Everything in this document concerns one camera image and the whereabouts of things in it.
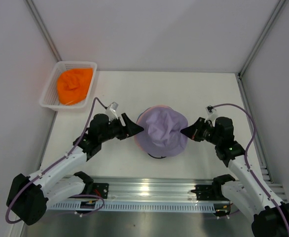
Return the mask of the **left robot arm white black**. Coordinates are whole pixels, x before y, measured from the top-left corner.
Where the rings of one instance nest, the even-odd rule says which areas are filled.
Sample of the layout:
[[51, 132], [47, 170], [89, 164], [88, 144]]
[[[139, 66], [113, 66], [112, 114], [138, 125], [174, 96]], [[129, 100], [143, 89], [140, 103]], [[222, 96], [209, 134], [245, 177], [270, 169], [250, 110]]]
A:
[[48, 208], [61, 201], [91, 196], [93, 179], [89, 175], [80, 171], [69, 180], [63, 177], [88, 162], [101, 150], [104, 142], [114, 138], [124, 140], [143, 130], [126, 114], [115, 119], [110, 119], [106, 114], [95, 115], [63, 157], [28, 176], [19, 174], [13, 179], [6, 201], [6, 221], [12, 223], [9, 214], [13, 212], [19, 221], [32, 225], [43, 217]]

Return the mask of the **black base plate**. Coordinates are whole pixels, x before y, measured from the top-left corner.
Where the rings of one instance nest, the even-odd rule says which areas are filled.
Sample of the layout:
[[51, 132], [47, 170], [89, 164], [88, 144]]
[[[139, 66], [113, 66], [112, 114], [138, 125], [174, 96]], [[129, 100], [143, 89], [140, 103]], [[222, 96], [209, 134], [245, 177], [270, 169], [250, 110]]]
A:
[[84, 193], [86, 195], [96, 195], [102, 197], [103, 199], [107, 199], [109, 193], [109, 184], [108, 183], [89, 184]]
[[196, 195], [198, 201], [227, 201], [228, 199], [216, 193], [212, 185], [195, 185], [195, 188], [190, 190]]

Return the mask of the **pink bucket hat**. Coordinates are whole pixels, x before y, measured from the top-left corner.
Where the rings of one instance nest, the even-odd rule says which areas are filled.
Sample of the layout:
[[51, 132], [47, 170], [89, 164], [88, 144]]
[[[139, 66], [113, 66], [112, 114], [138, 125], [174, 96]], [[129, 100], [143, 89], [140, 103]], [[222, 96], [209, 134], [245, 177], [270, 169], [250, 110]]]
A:
[[[149, 108], [147, 108], [146, 110], [144, 110], [144, 114], [145, 114], [146, 112], [148, 112], [148, 111], [151, 111], [152, 109], [155, 109], [155, 108], [169, 108], [169, 109], [171, 109], [171, 107], [169, 107], [169, 106], [156, 105], [156, 106], [152, 106], [152, 107], [149, 107]], [[143, 151], [143, 152], [145, 152], [145, 150], [144, 150], [144, 149], [141, 147], [141, 145], [139, 144], [138, 139], [137, 139], [137, 136], [135, 136], [134, 141], [135, 141], [135, 144], [140, 148], [140, 150]]]

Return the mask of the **red hat in basket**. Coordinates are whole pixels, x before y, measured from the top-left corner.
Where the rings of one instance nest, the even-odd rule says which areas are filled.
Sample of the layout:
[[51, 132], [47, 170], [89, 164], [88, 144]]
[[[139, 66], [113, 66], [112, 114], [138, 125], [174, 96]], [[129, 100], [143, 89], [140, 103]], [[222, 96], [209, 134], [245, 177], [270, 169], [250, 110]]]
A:
[[56, 86], [60, 103], [71, 106], [83, 101], [87, 97], [93, 72], [92, 68], [75, 68], [61, 73]]

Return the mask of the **aluminium corner post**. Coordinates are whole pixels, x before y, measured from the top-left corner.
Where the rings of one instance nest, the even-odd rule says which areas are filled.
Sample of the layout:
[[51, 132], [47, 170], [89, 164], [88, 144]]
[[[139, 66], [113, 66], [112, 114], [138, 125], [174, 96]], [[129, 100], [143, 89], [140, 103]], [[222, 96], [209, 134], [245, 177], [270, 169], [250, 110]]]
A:
[[261, 47], [263, 46], [264, 42], [266, 41], [267, 37], [269, 36], [270, 32], [272, 31], [274, 25], [276, 24], [282, 11], [285, 9], [287, 3], [288, 3], [288, 0], [278, 0], [276, 2], [276, 5], [273, 8], [270, 16], [268, 17], [267, 22], [264, 24], [262, 31], [259, 33], [253, 47], [250, 50], [250, 53], [248, 54], [244, 64], [242, 65], [242, 67], [238, 73], [238, 77], [240, 78], [240, 80], [242, 80], [247, 69], [250, 67], [250, 65], [254, 61], [256, 55], [259, 53]]
[[54, 43], [53, 38], [51, 37], [44, 21], [43, 18], [40, 14], [40, 12], [37, 9], [37, 6], [35, 4], [35, 2], [33, 0], [24, 0], [24, 3], [31, 15], [31, 17], [33, 18], [36, 26], [39, 29], [39, 32], [41, 33], [44, 41], [46, 42], [49, 51], [51, 52], [52, 56], [54, 57], [54, 59], [56, 60], [56, 62], [62, 61], [62, 57]]

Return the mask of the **purple bucket hat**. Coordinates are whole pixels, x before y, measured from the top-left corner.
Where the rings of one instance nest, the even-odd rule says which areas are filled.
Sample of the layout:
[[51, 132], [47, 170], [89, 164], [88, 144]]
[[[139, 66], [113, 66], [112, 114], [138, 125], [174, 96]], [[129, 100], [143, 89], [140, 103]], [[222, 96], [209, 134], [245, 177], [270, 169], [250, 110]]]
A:
[[136, 136], [147, 154], [175, 157], [187, 146], [187, 137], [181, 134], [181, 130], [188, 127], [187, 118], [173, 109], [152, 109], [143, 114], [138, 125], [144, 131]]

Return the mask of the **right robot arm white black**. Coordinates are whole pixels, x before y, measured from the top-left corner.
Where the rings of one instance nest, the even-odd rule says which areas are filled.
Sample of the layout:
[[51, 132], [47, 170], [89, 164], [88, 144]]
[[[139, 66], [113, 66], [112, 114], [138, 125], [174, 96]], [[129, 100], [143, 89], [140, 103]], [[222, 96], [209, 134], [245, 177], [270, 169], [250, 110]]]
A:
[[234, 138], [231, 119], [218, 117], [214, 123], [199, 118], [181, 130], [193, 141], [215, 146], [217, 157], [233, 173], [213, 180], [212, 195], [232, 201], [251, 223], [256, 237], [289, 237], [289, 203], [285, 203], [252, 169], [246, 150]]

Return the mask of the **black wire hat stand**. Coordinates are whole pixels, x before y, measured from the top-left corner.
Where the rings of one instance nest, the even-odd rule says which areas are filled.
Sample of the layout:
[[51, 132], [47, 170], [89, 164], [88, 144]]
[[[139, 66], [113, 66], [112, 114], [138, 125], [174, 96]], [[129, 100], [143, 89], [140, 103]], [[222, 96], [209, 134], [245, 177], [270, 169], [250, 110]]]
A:
[[164, 159], [164, 158], [166, 158], [166, 156], [159, 156], [159, 157], [157, 157], [157, 156], [152, 156], [151, 154], [148, 154], [151, 158], [154, 158], [154, 159]]

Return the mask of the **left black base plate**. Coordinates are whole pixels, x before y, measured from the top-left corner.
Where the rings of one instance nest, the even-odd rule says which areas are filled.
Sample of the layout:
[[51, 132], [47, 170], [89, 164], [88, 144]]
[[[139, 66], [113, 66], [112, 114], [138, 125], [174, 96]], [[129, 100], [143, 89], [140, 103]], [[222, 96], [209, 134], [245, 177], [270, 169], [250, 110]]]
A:
[[107, 199], [109, 193], [109, 184], [108, 183], [89, 184], [84, 193], [86, 195], [96, 195], [102, 197], [103, 199]]

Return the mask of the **right aluminium corner post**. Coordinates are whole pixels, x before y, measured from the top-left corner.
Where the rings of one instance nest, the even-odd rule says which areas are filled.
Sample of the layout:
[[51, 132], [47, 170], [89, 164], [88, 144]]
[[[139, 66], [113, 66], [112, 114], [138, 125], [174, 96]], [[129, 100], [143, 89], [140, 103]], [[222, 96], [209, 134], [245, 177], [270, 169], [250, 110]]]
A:
[[288, 3], [288, 0], [278, 0], [276, 2], [276, 5], [273, 8], [270, 16], [268, 17], [267, 22], [264, 24], [262, 31], [259, 33], [253, 47], [250, 50], [250, 53], [248, 54], [244, 64], [242, 65], [242, 67], [238, 73], [238, 77], [240, 78], [240, 80], [242, 80], [247, 69], [250, 67], [250, 65], [254, 61], [256, 55], [259, 53], [261, 47], [263, 46], [264, 42], [266, 41], [267, 37], [269, 36], [270, 32], [272, 31], [274, 25], [276, 24], [282, 11], [285, 9], [287, 3]]

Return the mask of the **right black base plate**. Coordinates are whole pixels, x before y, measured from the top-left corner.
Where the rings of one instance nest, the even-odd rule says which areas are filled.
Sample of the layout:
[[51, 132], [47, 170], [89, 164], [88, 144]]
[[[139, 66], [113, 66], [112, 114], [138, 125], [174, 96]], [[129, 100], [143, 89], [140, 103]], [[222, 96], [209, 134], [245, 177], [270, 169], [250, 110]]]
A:
[[227, 201], [228, 199], [216, 193], [212, 185], [195, 185], [195, 188], [190, 190], [196, 195], [198, 201]]

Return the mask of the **aluminium rail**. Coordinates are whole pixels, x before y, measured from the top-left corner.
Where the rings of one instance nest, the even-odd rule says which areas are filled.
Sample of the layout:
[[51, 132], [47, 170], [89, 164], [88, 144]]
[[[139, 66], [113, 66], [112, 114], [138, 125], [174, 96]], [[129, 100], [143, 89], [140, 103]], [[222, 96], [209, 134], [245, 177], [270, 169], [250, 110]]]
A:
[[91, 177], [95, 183], [107, 183], [107, 202], [182, 202], [195, 203], [196, 185], [210, 185], [210, 179], [158, 179]]

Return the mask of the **white plastic basket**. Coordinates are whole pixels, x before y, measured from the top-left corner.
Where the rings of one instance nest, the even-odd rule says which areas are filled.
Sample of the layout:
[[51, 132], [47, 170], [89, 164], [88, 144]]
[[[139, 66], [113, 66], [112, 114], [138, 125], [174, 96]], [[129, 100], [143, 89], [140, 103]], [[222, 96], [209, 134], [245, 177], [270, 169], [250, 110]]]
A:
[[[70, 112], [81, 112], [84, 111], [91, 94], [92, 86], [96, 76], [96, 70], [98, 65], [95, 62], [89, 61], [59, 61], [55, 64], [49, 78], [46, 81], [43, 92], [39, 99], [39, 104], [44, 108], [49, 108], [54, 111], [70, 111]], [[87, 91], [86, 98], [79, 103], [74, 105], [63, 105], [59, 101], [58, 91], [57, 91], [57, 80], [59, 76], [68, 70], [77, 68], [92, 68], [93, 75], [91, 77], [91, 82]]]

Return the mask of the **left aluminium corner post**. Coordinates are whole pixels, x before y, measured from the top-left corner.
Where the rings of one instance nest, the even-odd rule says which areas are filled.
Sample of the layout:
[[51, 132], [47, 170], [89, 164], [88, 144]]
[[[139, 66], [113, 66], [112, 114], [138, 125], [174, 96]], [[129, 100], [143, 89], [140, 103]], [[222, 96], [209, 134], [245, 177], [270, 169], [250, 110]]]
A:
[[54, 57], [54, 59], [56, 60], [56, 62], [62, 61], [62, 57], [54, 43], [53, 38], [51, 37], [44, 21], [43, 18], [40, 14], [40, 12], [37, 9], [37, 6], [35, 4], [35, 2], [33, 0], [24, 0], [24, 3], [31, 15], [31, 17], [33, 18], [36, 26], [39, 29], [39, 32], [41, 33], [44, 41], [46, 42], [49, 51], [51, 52], [52, 56]]

